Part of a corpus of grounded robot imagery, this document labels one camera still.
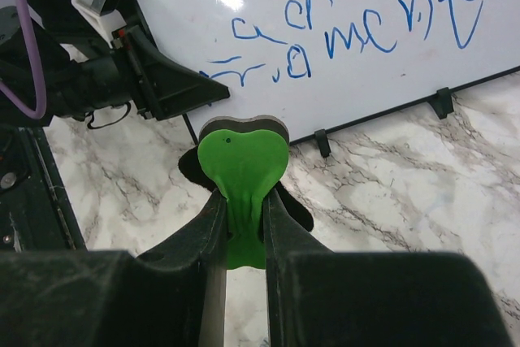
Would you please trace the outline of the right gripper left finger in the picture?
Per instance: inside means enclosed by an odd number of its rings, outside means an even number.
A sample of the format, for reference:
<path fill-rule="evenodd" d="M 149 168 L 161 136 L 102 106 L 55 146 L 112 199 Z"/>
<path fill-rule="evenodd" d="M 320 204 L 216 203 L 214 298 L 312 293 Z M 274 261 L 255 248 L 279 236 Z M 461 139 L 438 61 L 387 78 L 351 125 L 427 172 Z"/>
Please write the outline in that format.
<path fill-rule="evenodd" d="M 1 256 L 4 346 L 220 346 L 226 202 L 139 256 L 28 251 Z"/>

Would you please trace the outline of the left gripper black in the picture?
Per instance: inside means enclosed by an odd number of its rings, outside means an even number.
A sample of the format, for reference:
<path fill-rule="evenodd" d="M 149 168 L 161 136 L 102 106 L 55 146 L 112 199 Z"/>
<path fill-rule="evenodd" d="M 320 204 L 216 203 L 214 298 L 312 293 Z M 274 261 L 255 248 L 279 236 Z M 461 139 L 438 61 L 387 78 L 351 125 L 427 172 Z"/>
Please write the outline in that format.
<path fill-rule="evenodd" d="M 141 23 L 115 31 L 114 49 L 93 35 L 50 36 L 87 56 L 50 73 L 50 115 L 84 118 L 90 111 L 134 102 L 147 119 L 170 119 L 230 98 L 227 86 L 162 54 Z"/>

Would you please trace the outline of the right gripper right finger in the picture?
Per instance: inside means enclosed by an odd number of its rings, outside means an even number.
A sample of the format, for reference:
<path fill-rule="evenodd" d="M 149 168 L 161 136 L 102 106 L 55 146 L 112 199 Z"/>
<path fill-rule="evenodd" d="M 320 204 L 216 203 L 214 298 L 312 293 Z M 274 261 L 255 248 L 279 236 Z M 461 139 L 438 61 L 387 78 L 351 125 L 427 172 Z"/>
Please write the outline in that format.
<path fill-rule="evenodd" d="M 510 346 L 480 269 L 450 252 L 335 252 L 271 191 L 262 205 L 273 346 Z"/>

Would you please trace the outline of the green black whiteboard eraser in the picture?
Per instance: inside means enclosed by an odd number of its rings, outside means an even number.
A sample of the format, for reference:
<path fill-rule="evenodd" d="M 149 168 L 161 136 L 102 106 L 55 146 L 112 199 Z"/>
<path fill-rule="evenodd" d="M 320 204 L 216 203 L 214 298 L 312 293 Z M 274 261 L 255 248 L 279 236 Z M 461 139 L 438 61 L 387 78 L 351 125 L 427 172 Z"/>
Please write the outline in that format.
<path fill-rule="evenodd" d="M 265 268 L 262 204 L 272 189 L 288 214 L 313 230 L 312 214 L 280 182 L 288 160 L 288 131 L 267 117 L 212 119 L 181 156 L 178 167 L 190 182 L 226 199 L 228 269 Z"/>

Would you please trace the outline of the white whiteboard black frame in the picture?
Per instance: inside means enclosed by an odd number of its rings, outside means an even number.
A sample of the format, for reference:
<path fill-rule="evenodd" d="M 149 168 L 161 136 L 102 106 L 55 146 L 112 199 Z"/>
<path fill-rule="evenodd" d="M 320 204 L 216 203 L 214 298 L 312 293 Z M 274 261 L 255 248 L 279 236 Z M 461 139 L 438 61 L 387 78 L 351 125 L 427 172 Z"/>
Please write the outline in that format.
<path fill-rule="evenodd" d="M 300 140 L 519 65 L 519 0 L 137 2 L 163 54 L 229 88 L 195 132 L 273 115 Z"/>

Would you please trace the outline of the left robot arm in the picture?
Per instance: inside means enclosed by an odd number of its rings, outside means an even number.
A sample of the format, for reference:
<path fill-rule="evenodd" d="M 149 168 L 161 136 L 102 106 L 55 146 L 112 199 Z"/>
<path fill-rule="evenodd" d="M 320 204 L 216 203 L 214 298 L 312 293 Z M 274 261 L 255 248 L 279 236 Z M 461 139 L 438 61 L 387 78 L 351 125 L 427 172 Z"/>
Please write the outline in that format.
<path fill-rule="evenodd" d="M 229 89 L 163 55 L 137 0 L 12 0 L 1 5 L 1 122 L 43 128 L 136 108 L 164 120 Z"/>

